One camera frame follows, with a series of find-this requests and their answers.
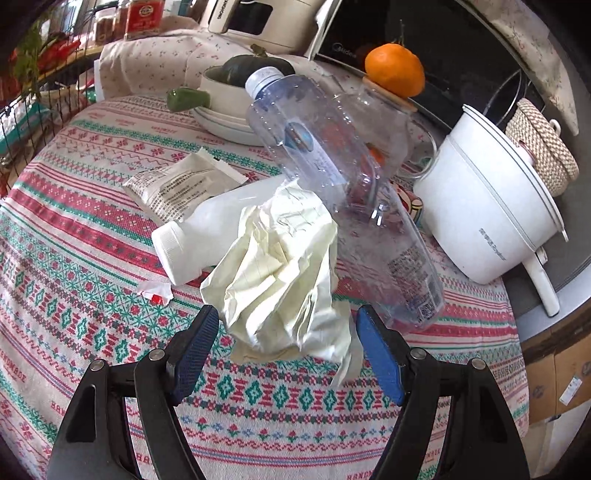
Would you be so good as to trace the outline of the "cream paper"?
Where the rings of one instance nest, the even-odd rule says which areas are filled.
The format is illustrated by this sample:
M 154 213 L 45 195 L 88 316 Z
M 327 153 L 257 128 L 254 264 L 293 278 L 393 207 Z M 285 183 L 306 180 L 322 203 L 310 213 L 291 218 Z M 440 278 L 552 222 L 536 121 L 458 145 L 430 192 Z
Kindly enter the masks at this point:
M 338 225 L 321 199 L 283 182 L 242 209 L 238 237 L 201 284 L 236 364 L 312 357 L 338 364 L 332 385 L 360 375 L 363 348 L 348 301 L 335 301 Z

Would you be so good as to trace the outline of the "red cartoon drink can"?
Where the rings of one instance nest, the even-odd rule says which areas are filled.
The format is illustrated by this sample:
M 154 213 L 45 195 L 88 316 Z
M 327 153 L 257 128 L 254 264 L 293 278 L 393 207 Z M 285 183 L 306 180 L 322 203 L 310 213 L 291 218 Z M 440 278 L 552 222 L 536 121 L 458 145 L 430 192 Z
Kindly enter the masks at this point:
M 424 210 L 422 199 L 394 181 L 392 181 L 391 184 L 399 195 L 410 218 L 416 225 L 419 225 Z

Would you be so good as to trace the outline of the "small red white scrap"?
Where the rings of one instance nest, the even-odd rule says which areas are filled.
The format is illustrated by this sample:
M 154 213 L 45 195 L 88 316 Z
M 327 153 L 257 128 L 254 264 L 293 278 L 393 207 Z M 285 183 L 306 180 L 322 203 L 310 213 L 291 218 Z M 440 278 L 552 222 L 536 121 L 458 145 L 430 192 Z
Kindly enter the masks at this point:
M 167 306 L 174 298 L 168 281 L 142 281 L 137 285 L 137 294 L 156 306 Z

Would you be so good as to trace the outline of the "cardboard box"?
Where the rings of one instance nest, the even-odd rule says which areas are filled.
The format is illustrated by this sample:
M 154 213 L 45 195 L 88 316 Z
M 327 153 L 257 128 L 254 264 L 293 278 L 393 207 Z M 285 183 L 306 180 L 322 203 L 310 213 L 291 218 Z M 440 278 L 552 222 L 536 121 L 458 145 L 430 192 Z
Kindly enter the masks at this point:
M 590 400 L 590 335 L 526 363 L 530 424 Z

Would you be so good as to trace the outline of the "white printed sachet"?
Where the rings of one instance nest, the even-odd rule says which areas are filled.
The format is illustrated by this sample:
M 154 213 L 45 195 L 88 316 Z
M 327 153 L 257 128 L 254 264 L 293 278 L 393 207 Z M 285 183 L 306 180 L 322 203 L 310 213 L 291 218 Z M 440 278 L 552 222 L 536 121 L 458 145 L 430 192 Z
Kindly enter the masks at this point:
M 142 171 L 122 188 L 157 226 L 181 222 L 205 200 L 242 186 L 247 177 L 201 148 L 165 167 Z

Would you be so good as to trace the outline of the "small mandarin in teapot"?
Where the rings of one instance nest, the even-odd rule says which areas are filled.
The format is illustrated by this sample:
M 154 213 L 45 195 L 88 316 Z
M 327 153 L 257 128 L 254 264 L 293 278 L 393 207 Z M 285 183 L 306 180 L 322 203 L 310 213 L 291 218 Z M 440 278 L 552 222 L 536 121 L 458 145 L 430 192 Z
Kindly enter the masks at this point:
M 373 144 L 367 143 L 367 147 L 370 151 L 370 154 L 373 155 L 373 157 L 375 158 L 375 160 L 377 161 L 377 163 L 383 167 L 386 163 L 386 157 L 384 156 L 384 154 L 381 152 L 380 149 L 377 149 L 377 147 L 375 147 Z

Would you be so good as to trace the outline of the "glass teapot with cork lid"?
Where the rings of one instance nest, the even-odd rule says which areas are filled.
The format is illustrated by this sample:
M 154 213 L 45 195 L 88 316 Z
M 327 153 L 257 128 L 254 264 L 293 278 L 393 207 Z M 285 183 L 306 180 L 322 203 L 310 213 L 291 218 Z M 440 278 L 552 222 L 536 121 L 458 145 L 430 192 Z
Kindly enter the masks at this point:
M 363 142 L 384 154 L 386 176 L 417 180 L 432 167 L 436 139 L 417 120 L 417 108 L 408 100 L 365 77 L 356 92 L 341 93 L 335 101 Z

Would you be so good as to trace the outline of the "cream ceramic bowl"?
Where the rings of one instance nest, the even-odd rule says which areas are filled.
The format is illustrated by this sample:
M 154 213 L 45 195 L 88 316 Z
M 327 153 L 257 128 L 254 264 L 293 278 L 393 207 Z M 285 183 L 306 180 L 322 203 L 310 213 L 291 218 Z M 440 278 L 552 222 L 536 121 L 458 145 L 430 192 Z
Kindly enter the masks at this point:
M 252 104 L 245 88 L 222 82 L 221 66 L 208 68 L 202 73 L 198 90 L 209 96 L 205 107 L 222 115 L 245 119 Z

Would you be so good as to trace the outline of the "small green pepper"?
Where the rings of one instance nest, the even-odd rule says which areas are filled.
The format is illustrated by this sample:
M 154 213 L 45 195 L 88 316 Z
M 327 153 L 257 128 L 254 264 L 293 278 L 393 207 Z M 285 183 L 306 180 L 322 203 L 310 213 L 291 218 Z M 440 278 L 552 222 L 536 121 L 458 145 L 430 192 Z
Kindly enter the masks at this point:
M 171 112 L 183 112 L 197 107 L 208 108 L 211 106 L 211 95 L 207 91 L 179 87 L 167 92 L 166 104 Z

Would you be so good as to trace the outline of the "dark green squash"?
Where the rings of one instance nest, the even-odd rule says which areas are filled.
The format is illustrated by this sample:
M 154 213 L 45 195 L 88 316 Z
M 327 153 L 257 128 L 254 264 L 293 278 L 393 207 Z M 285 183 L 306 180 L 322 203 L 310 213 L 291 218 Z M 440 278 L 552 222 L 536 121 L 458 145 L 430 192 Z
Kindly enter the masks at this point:
M 252 44 L 250 49 L 252 50 L 251 54 L 233 56 L 221 66 L 221 81 L 223 83 L 243 88 L 252 73 L 266 67 L 276 68 L 283 75 L 296 73 L 290 62 L 280 57 L 270 56 L 263 47 Z

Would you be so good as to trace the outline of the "floral white cloth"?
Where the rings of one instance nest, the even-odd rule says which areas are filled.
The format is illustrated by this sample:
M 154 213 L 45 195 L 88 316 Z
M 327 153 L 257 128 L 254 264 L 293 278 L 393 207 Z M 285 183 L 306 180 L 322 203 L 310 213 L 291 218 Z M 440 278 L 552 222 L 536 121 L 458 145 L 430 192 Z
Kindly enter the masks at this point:
M 202 72 L 252 50 L 192 19 L 168 16 L 156 36 L 107 44 L 96 77 L 106 99 L 129 95 L 163 95 L 186 86 L 197 88 Z

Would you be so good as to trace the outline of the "black microwave oven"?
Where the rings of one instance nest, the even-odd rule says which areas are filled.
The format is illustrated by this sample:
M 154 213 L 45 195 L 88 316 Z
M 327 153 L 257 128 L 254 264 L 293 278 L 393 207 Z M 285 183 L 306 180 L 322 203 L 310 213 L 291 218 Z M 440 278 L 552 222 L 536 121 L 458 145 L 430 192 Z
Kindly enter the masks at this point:
M 451 129 L 468 104 L 503 128 L 526 98 L 545 102 L 524 63 L 465 1 L 339 1 L 332 6 L 318 59 L 363 73 L 370 50 L 402 42 L 421 60 L 426 87 L 420 112 Z

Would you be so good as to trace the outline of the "red label spice jar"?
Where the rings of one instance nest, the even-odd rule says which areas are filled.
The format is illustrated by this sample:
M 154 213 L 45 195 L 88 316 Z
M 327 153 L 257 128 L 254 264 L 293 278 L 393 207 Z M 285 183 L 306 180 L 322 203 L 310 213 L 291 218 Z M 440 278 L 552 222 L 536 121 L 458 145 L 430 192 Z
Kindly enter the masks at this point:
M 124 38 L 132 40 L 156 35 L 163 17 L 162 0 L 133 0 L 129 2 Z

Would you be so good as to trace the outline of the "floral cloth on microwave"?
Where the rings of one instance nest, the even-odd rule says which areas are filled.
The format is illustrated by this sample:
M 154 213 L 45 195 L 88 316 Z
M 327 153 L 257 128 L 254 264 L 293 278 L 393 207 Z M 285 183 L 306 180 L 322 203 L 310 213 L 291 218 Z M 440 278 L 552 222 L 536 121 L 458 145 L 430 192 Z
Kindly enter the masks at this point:
M 559 111 L 574 136 L 580 133 L 575 98 L 548 26 L 523 1 L 475 0 L 470 4 L 517 51 L 538 82 L 538 89 Z

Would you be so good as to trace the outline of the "cream air fryer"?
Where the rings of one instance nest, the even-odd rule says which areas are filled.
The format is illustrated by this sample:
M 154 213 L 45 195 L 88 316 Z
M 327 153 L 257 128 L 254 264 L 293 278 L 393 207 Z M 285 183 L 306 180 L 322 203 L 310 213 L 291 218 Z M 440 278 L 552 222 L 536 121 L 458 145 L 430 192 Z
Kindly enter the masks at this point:
M 322 40 L 338 1 L 209 1 L 199 24 L 245 46 L 273 54 L 307 54 Z

